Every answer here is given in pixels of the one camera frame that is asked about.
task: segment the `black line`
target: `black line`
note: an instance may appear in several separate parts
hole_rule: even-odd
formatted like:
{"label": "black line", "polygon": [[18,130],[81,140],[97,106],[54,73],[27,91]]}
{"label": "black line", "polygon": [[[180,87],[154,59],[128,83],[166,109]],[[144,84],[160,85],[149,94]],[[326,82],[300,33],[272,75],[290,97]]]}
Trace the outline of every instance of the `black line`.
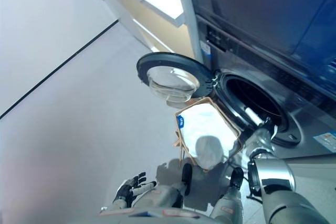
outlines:
{"label": "black line", "polygon": [[45,76],[42,81],[37,83],[32,89],[30,89],[27,93],[25,93],[19,100],[17,100],[8,110],[6,110],[2,115],[0,115],[0,119],[2,119],[6,114],[8,114],[16,105],[18,105],[23,99],[25,99],[30,93],[32,93],[35,89],[37,89],[43,82],[45,82],[49,77],[51,77],[54,73],[56,73],[61,67],[63,67],[66,63],[71,61],[77,54],[82,52],[84,49],[86,49],[88,46],[90,46],[96,39],[98,39],[100,36],[102,36],[104,33],[106,33],[111,27],[113,27],[116,23],[118,23],[118,20],[114,21],[111,25],[109,25],[107,28],[105,28],[103,31],[101,31],[95,38],[90,40],[88,43],[86,43],[82,48],[80,48],[77,52],[75,52],[72,56],[70,56],[66,61],[64,61],[61,65],[59,65],[56,69],[54,69],[50,74]]}

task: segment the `washing machine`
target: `washing machine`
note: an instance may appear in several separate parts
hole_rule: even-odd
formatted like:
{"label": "washing machine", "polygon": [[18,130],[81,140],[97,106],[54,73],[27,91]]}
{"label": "washing machine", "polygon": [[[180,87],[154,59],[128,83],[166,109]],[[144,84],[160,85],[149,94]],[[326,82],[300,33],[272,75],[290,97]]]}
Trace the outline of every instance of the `washing machine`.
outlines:
{"label": "washing machine", "polygon": [[192,2],[203,63],[148,54],[143,83],[169,104],[212,97],[245,137],[271,118],[281,158],[335,153],[335,0]]}

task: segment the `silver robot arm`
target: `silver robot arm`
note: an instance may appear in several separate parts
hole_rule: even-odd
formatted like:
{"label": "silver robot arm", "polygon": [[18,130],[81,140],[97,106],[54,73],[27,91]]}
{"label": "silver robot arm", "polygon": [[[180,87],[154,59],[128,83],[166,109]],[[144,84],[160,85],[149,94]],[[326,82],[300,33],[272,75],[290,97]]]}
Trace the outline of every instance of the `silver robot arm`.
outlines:
{"label": "silver robot arm", "polygon": [[266,223],[327,224],[314,206],[295,192],[290,167],[274,155],[271,138],[276,130],[267,120],[246,141],[250,192],[262,198]]}

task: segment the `white cloth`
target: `white cloth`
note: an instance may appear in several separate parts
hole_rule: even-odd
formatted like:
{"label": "white cloth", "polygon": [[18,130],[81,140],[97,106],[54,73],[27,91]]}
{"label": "white cloth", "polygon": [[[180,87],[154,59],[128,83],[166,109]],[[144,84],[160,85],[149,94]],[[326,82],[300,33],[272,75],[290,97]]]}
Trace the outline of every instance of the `white cloth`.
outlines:
{"label": "white cloth", "polygon": [[200,167],[212,169],[229,156],[237,137],[211,104],[192,106],[180,116],[185,145]]}

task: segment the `washing machine door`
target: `washing machine door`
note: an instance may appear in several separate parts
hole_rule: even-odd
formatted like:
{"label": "washing machine door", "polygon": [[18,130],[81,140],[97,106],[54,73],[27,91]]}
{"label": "washing machine door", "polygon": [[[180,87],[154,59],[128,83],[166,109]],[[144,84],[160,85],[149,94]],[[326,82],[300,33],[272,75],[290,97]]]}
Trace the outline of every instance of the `washing machine door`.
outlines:
{"label": "washing machine door", "polygon": [[212,72],[183,55],[153,52],[141,57],[136,68],[141,81],[167,103],[183,103],[213,90]]}

